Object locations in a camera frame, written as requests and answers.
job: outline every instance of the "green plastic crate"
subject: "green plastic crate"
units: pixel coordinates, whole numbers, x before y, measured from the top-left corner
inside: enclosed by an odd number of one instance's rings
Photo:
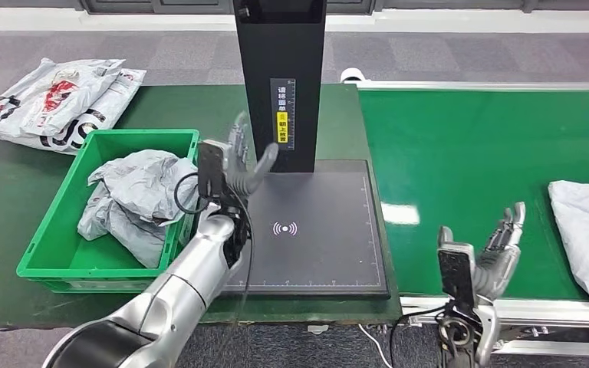
[[[164,150],[196,158],[197,130],[96,130],[71,165],[26,249],[17,275],[37,281],[55,293],[138,293],[175,258],[181,234],[189,234],[193,217],[167,229],[159,267],[145,268],[112,235],[87,241],[77,223],[96,187],[87,177],[112,159],[140,150]]]

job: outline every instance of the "red printed logo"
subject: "red printed logo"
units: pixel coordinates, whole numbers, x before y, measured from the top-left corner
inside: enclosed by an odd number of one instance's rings
[[[71,95],[71,92],[76,89],[77,85],[68,80],[60,80],[59,82],[54,83],[46,93],[43,111],[47,113],[57,109],[60,106],[60,103],[66,100]]]

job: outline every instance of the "gray carpet floor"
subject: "gray carpet floor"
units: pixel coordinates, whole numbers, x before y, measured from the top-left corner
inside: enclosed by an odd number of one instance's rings
[[[238,42],[232,32],[0,32],[0,93],[41,58],[126,58],[147,69],[146,85],[240,84]],[[323,82],[347,67],[385,81],[589,81],[589,34],[330,33]],[[0,368],[38,367],[67,330],[0,332]],[[180,367],[383,367],[377,350],[355,326],[331,326],[319,336],[305,325],[199,327]],[[436,366],[431,327],[395,336],[397,367]],[[374,333],[381,343],[385,336]],[[213,357],[222,351],[220,362]],[[494,366],[589,367],[589,359],[494,356]]]

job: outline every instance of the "wireless charging symbol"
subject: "wireless charging symbol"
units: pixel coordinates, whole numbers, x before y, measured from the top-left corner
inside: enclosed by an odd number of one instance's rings
[[[282,232],[287,232],[288,234],[295,236],[299,231],[299,227],[297,226],[297,222],[291,222],[290,225],[282,225],[278,222],[272,226],[272,233],[274,235],[280,235]]]

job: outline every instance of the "black tower stand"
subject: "black tower stand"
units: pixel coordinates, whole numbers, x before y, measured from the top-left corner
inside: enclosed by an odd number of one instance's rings
[[[256,156],[279,145],[276,173],[312,173],[326,0],[233,0]]]

